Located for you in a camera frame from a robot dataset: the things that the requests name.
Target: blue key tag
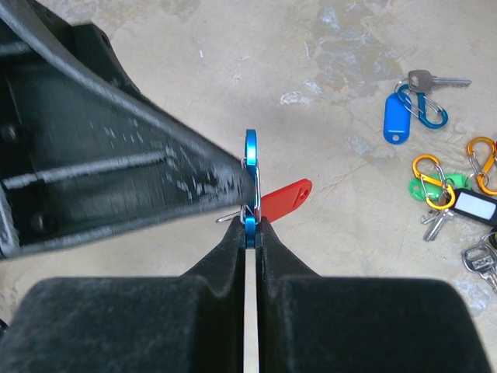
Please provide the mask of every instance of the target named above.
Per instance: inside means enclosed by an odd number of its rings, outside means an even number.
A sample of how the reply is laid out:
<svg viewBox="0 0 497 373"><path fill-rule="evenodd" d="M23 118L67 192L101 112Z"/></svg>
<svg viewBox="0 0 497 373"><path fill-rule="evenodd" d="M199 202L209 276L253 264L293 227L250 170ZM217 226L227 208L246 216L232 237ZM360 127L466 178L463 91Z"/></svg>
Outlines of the blue key tag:
<svg viewBox="0 0 497 373"><path fill-rule="evenodd" d="M405 95L405 93L392 93L387 98L383 122L383 137L394 145L402 144L408 139L411 127L411 113L405 108L398 95ZM410 100L406 102L406 105L410 108Z"/></svg>

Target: orange carabiner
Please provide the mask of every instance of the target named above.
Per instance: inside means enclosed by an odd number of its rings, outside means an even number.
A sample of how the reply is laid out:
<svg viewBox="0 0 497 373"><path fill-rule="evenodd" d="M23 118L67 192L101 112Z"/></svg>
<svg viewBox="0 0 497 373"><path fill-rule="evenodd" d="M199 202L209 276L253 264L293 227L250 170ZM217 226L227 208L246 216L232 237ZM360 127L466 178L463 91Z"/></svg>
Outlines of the orange carabiner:
<svg viewBox="0 0 497 373"><path fill-rule="evenodd" d="M491 150L490 156L488 157L483 167L481 167L481 164L477 160L476 155L473 151L474 145L478 142L486 143ZM474 138L473 140L469 141L469 144L467 144L466 152L471 167L473 168L474 174L476 175L476 181L478 182L480 190L483 193L489 194L491 196L497 196L497 190L490 190L489 188L487 188L488 173L490 172L492 165L495 163L495 157L497 156L497 147L495 145L495 142L491 138L486 138L485 136Z"/></svg>
<svg viewBox="0 0 497 373"><path fill-rule="evenodd" d="M440 180L429 177L428 175L421 173L418 171L418 163L424 159L428 159L435 163L436 171L439 173ZM442 167L440 165L440 160L431 154L422 154L418 158L414 160L412 163L412 171L414 175L421 180L422 188L425 191L426 203L434 210L445 210L446 208L452 207L456 203L456 194L454 193L453 187L446 183L445 175L443 174ZM437 185L438 187L443 188L449 194L450 199L445 204L434 204L432 200L429 199L428 193L426 192L425 183L430 183L433 185Z"/></svg>

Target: black key fob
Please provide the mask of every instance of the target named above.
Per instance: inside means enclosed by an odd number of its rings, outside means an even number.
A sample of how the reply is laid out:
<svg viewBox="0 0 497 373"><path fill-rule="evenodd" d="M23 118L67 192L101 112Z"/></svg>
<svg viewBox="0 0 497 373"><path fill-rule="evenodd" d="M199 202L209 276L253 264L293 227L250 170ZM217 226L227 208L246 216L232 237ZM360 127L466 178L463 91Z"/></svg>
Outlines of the black key fob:
<svg viewBox="0 0 497 373"><path fill-rule="evenodd" d="M491 227L497 227L497 200L473 190L456 189L455 194L456 203L451 210Z"/></svg>

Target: black molded plastic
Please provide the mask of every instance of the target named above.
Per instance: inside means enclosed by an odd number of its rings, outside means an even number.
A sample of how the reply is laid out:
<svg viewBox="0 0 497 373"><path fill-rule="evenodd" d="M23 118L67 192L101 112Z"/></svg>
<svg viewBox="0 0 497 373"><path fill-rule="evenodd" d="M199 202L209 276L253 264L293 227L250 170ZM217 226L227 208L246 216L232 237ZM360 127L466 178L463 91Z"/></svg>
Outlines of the black molded plastic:
<svg viewBox="0 0 497 373"><path fill-rule="evenodd" d="M4 257L253 198L239 159L143 97L102 30L27 0L0 18Z"/></svg>
<svg viewBox="0 0 497 373"><path fill-rule="evenodd" d="M449 285L320 277L259 227L261 372L491 371ZM177 278L41 282L0 340L0 371L241 372L244 241L234 220Z"/></svg>

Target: silver key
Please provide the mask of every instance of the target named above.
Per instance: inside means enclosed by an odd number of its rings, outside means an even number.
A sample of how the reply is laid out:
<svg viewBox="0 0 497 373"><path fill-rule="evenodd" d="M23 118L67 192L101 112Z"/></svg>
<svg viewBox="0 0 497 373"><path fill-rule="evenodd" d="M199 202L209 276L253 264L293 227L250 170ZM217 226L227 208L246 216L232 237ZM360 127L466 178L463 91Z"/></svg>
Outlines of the silver key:
<svg viewBox="0 0 497 373"><path fill-rule="evenodd" d="M431 223L432 221L434 221L436 219L436 217L439 215L439 213L440 213L440 210L428 211L426 214L424 214L421 217L421 224L427 225L427 224Z"/></svg>
<svg viewBox="0 0 497 373"><path fill-rule="evenodd" d="M462 252L464 266L470 272L480 274L497 294L497 253L488 243L477 244Z"/></svg>
<svg viewBox="0 0 497 373"><path fill-rule="evenodd" d="M461 78L438 78L427 70L413 70L408 74L409 89L413 92L428 92L434 85L470 85L471 80Z"/></svg>
<svg viewBox="0 0 497 373"><path fill-rule="evenodd" d="M431 242L435 241L436 237L438 236L440 229L442 229L443 224L446 221L451 220L454 217L454 213L452 210L449 210L446 208L445 210L442 210L432 221L432 224L429 226L428 230L426 231L425 235L422 237L423 241L426 242Z"/></svg>

